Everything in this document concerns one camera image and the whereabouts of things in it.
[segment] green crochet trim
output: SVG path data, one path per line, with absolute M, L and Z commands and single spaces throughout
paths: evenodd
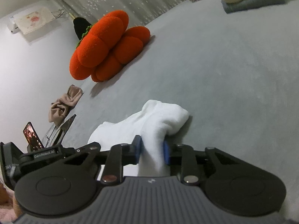
M 79 43 L 77 44 L 77 47 L 80 45 L 81 41 L 84 39 L 84 37 L 88 34 L 89 30 L 92 28 L 92 25 L 88 26 L 87 29 L 86 29 L 86 32 L 84 34 L 82 34 L 82 38 L 81 40 L 79 41 Z

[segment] smartphone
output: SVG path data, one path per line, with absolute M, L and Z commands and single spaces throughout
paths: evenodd
M 37 151 L 44 148 L 44 145 L 41 143 L 41 140 L 35 132 L 31 122 L 27 123 L 23 133 L 32 151 Z

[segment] gray ribbed panel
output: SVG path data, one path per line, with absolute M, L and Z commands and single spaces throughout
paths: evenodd
M 175 176 L 127 177 L 104 188 L 85 210 L 59 219 L 23 215 L 17 224 L 282 224 L 278 214 L 258 218 L 234 216 L 215 207 L 198 187 L 181 184 Z

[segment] black robotic device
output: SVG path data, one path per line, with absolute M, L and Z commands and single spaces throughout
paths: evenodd
M 5 184 L 25 213 L 15 223 L 293 223 L 278 214 L 286 188 L 277 176 L 213 147 L 164 142 L 171 176 L 124 177 L 142 147 L 140 136 L 102 152 L 96 142 L 28 154 L 1 143 Z

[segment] black circular housing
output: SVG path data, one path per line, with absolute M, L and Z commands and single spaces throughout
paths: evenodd
M 240 216 L 256 217 L 278 211 L 286 196 L 283 182 L 251 165 L 222 165 L 204 186 L 219 208 Z
M 57 164 L 23 176 L 15 186 L 15 196 L 26 211 L 56 216 L 73 212 L 95 195 L 95 180 L 81 166 Z

